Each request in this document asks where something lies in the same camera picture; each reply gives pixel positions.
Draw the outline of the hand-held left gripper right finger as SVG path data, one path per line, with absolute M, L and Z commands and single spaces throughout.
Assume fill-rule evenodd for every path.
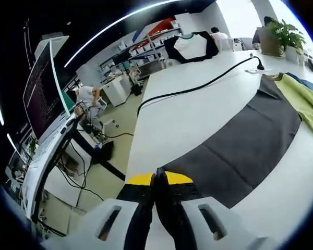
M 236 213 L 203 197 L 183 174 L 157 169 L 155 204 L 176 249 L 271 249 L 271 238 L 247 231 Z

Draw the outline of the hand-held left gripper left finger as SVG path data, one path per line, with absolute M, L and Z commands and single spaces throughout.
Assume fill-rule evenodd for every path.
M 109 198 L 84 215 L 65 237 L 42 242 L 44 249 L 144 249 L 152 221 L 155 174 L 130 178 L 117 198 Z

